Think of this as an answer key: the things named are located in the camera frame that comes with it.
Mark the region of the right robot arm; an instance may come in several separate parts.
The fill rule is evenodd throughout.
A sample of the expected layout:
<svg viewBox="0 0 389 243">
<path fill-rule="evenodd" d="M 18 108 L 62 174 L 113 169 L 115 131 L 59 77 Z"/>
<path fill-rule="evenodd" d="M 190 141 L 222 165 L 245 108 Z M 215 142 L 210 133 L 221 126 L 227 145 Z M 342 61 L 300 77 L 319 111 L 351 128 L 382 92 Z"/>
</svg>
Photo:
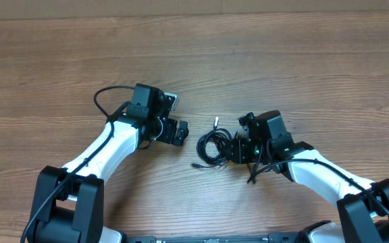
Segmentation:
<svg viewBox="0 0 389 243">
<path fill-rule="evenodd" d="M 274 171 L 306 186 L 333 205 L 340 222 L 323 220 L 280 242 L 389 242 L 389 179 L 357 176 L 328 161 L 306 142 L 295 142 L 279 111 L 239 118 L 245 136 L 227 141 L 224 153 L 238 164 L 252 164 L 250 181 Z"/>
</svg>

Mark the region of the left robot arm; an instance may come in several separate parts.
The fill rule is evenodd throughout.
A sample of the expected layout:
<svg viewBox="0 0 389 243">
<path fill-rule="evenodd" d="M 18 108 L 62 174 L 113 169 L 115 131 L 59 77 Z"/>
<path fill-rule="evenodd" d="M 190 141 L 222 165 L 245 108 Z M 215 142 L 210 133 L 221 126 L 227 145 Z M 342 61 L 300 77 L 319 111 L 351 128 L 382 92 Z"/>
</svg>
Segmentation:
<svg viewBox="0 0 389 243">
<path fill-rule="evenodd" d="M 131 90 L 130 101 L 105 114 L 102 133 L 83 153 L 39 173 L 22 242 L 127 242 L 125 233 L 104 224 L 106 183 L 143 142 L 182 146 L 189 133 L 186 121 L 169 117 L 176 94 L 145 84 Z"/>
</svg>

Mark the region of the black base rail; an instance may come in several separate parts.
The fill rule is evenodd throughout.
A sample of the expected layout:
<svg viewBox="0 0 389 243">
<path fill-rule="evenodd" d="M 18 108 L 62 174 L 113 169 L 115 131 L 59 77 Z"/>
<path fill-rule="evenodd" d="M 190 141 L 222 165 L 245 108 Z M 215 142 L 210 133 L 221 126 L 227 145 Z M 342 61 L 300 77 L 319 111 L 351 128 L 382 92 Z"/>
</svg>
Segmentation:
<svg viewBox="0 0 389 243">
<path fill-rule="evenodd" d="M 160 238 L 122 234 L 122 243 L 310 243 L 300 232 L 272 232 L 263 236 L 199 236 Z"/>
</svg>

